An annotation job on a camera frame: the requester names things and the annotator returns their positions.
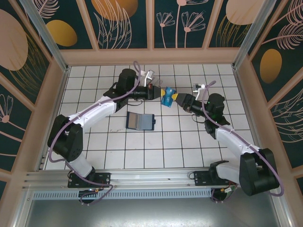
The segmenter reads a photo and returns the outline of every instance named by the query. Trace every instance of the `black bracket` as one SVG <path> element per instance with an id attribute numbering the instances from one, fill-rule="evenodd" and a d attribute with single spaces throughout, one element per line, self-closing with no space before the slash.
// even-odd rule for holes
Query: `black bracket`
<path id="1" fill-rule="evenodd" d="M 195 171 L 194 172 L 195 186 L 228 186 L 229 180 L 213 179 L 209 171 Z"/>
<path id="2" fill-rule="evenodd" d="M 110 173 L 95 173 L 94 179 L 92 180 L 96 183 L 110 184 Z M 68 188 L 98 188 L 98 185 L 87 183 L 80 179 L 76 174 L 71 173 L 68 179 Z"/>

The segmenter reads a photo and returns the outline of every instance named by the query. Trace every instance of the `yellow object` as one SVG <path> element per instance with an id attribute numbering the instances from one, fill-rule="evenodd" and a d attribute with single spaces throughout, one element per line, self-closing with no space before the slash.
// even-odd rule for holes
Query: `yellow object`
<path id="1" fill-rule="evenodd" d="M 165 91 L 163 89 L 161 89 L 161 97 L 165 96 Z"/>
<path id="2" fill-rule="evenodd" d="M 277 76 L 282 67 L 282 57 L 279 51 L 275 49 L 267 50 L 261 59 L 260 64 L 260 76 L 261 79 L 267 83 L 272 83 Z"/>
<path id="3" fill-rule="evenodd" d="M 254 22 L 264 0 L 229 0 L 226 5 L 227 19 L 235 25 Z"/>
<path id="4" fill-rule="evenodd" d="M 9 13 L 0 9 L 0 65 L 17 71 L 27 61 L 27 35 L 21 24 Z"/>
<path id="5" fill-rule="evenodd" d="M 61 46 L 73 46 L 77 42 L 75 30 L 66 22 L 52 20 L 46 24 L 55 42 Z"/>
<path id="6" fill-rule="evenodd" d="M 104 18 L 108 20 L 122 20 L 119 15 L 119 8 L 116 5 L 118 3 L 121 11 L 123 9 L 131 17 L 138 9 L 138 0 L 91 0 L 95 10 Z"/>
<path id="7" fill-rule="evenodd" d="M 177 99 L 177 96 L 178 96 L 178 94 L 176 93 L 176 94 L 173 94 L 173 95 L 171 96 L 171 98 L 175 101 L 175 100 Z"/>

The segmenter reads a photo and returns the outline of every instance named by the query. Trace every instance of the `enclosure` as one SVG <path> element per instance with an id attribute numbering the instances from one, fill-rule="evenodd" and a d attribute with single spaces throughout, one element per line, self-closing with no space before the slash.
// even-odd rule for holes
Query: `enclosure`
<path id="1" fill-rule="evenodd" d="M 1 226 L 303 226 L 302 0 L 3 0 L 0 19 Z M 114 189 L 81 206 L 69 168 L 49 161 L 53 122 L 98 101 L 133 61 L 177 93 L 215 80 L 206 98 L 222 95 L 235 131 L 273 151 L 284 195 L 239 188 L 213 203 L 188 175 L 233 153 L 176 102 L 131 99 L 83 134 Z M 126 129 L 127 112 L 154 114 L 154 130 Z"/>

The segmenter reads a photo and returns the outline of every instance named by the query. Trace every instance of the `blue object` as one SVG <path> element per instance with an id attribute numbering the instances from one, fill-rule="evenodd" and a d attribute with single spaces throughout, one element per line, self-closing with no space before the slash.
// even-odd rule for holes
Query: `blue object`
<path id="1" fill-rule="evenodd" d="M 162 105 L 165 105 L 167 107 L 171 107 L 172 102 L 174 101 L 172 99 L 172 95 L 176 93 L 176 90 L 170 88 L 170 87 L 166 87 L 165 88 L 165 95 L 161 101 Z"/>

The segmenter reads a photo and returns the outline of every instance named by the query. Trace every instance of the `white tile floor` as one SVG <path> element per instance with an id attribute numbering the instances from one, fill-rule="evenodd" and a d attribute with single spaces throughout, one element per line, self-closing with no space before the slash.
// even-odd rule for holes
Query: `white tile floor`
<path id="1" fill-rule="evenodd" d="M 72 67 L 60 114 L 69 116 L 94 103 L 117 81 L 121 70 L 129 67 Z M 163 81 L 161 87 L 173 87 L 178 93 L 192 94 L 192 84 L 216 80 L 209 93 L 225 97 L 224 116 L 241 136 L 253 142 L 230 65 L 145 65 L 144 70 L 155 71 Z M 155 131 L 126 130 L 127 111 L 155 114 Z M 204 121 L 202 117 L 194 116 L 194 119 Z M 206 133 L 204 124 L 194 122 L 191 114 L 177 103 L 168 108 L 160 104 L 160 99 L 146 101 L 139 106 L 125 106 L 104 118 L 84 134 L 83 144 L 84 156 L 96 169 L 207 167 L 222 158 L 235 160 L 223 144 Z M 46 161 L 44 165 L 46 170 L 64 168 L 64 163 Z"/>

